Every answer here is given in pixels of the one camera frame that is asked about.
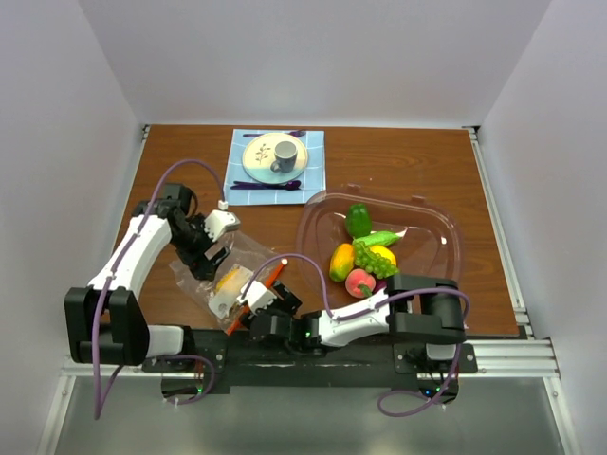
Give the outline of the fake yellow pepper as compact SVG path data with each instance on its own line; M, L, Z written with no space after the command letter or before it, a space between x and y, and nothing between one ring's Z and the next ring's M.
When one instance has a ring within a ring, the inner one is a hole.
M234 267L224 275L215 287L216 295L234 296L241 294L242 288L249 282L252 272L245 267Z

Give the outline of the clear zip top bag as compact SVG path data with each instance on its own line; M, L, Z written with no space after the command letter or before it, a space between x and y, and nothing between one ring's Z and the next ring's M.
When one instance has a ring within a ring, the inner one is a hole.
M218 328L227 332L242 313L241 291L255 270L276 252L241 231L225 234L218 244L226 247L229 255L219 265L213 280L196 279L179 260L170 263L170 268L177 286L208 313Z

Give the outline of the fake orange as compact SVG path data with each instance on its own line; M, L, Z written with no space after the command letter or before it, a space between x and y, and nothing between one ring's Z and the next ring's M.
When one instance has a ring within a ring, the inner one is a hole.
M354 269L355 250L352 244L341 244L333 252L329 264L329 278L333 282L344 282Z

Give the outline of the fake red peach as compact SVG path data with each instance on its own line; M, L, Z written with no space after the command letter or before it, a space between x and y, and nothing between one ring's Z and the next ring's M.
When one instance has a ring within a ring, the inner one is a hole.
M352 270L345 280L345 289L355 299L365 299L373 295L376 280L373 275L363 269Z

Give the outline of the fake green grapes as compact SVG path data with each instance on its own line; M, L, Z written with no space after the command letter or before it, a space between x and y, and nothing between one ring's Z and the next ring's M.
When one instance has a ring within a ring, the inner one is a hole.
M361 268L378 279L386 279L399 272L397 266L393 266L386 259L374 254L371 247L354 245L355 266Z

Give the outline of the fake yellow lemon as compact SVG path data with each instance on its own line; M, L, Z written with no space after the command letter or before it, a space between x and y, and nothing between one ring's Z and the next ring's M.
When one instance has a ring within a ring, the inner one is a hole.
M371 251L374 254L386 259L391 265L397 266L395 254L386 246L372 246Z

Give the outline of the fake green cucumber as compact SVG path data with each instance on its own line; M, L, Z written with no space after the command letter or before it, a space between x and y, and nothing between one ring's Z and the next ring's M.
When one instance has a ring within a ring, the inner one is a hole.
M382 231L373 231L370 234L363 236L363 237L358 237L357 239L353 240L353 244L354 245L361 245L361 246L391 246L394 243L396 243L397 241L399 241L401 239L401 237L391 231L386 231L386 230L382 230Z

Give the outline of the fake green broccoli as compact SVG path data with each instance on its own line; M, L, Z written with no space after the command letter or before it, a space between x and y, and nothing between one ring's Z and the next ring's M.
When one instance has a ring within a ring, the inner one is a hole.
M365 204L357 203L350 206L345 217L345 228L354 239L371 233L372 219Z

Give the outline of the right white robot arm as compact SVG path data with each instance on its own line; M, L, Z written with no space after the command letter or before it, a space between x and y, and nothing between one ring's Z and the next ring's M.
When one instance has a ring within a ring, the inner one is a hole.
M420 343L425 366L444 372L456 360L456 348L467 339L469 297L456 282L396 274L386 285L353 304L308 313L280 310L278 298L259 282L243 286L237 298L251 316L250 337L306 355L325 355L352 342L387 335L394 342Z

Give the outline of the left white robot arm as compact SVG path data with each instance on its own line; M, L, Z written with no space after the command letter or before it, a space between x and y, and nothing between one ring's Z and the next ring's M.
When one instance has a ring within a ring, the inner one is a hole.
M221 247L207 255L240 222L221 201L208 214L191 213L196 197L182 184L166 184L151 201L139 202L127 231L104 268L85 287L64 298L70 354L82 364L137 366L162 356L176 372L188 371L196 349L182 326L150 325L139 307L141 289L166 246L200 281L212 281L230 254Z

